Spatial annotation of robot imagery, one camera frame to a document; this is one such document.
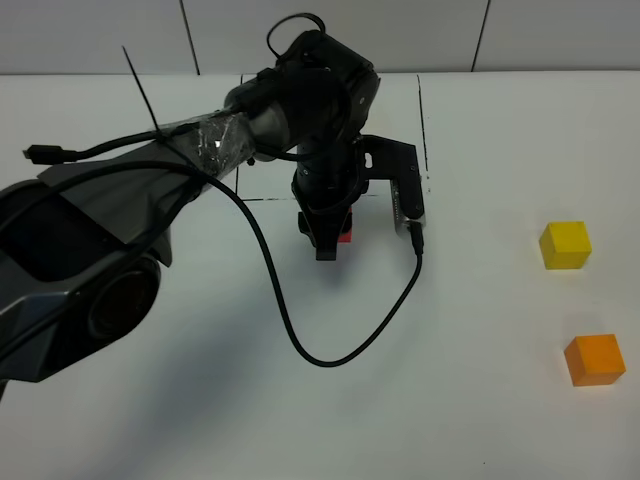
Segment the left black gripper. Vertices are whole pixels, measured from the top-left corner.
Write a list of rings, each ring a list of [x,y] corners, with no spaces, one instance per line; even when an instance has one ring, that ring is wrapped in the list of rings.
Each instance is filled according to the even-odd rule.
[[[362,150],[362,134],[324,145],[318,137],[304,140],[297,147],[298,154],[311,154],[313,158],[297,164],[292,191],[300,207],[312,213],[327,210],[336,213],[346,204],[346,198],[357,184]],[[302,211],[298,213],[298,229],[316,249],[317,261],[335,261],[343,221],[321,220],[315,225],[314,235]]]

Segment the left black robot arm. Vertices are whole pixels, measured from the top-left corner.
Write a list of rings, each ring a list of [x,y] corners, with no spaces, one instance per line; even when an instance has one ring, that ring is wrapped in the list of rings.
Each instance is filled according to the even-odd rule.
[[[213,113],[82,152],[34,145],[34,180],[1,194],[1,379],[37,383],[120,340],[153,306],[172,262],[170,227],[254,160],[296,165],[316,214],[358,194],[359,133],[379,87],[373,64],[321,30]]]

